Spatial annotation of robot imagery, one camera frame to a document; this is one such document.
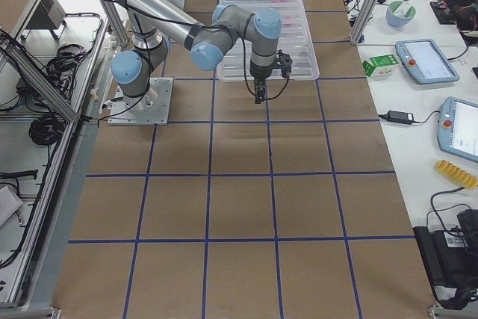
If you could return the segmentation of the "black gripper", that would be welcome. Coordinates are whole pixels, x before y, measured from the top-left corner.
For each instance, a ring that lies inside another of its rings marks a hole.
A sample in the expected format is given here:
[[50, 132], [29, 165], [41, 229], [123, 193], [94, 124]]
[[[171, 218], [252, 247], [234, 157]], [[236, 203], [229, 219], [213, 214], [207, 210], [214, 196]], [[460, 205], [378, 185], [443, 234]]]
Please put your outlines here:
[[255, 104], [261, 104], [266, 97], [266, 79], [272, 74], [273, 66], [259, 66], [255, 63], [249, 64], [249, 73], [255, 79]]

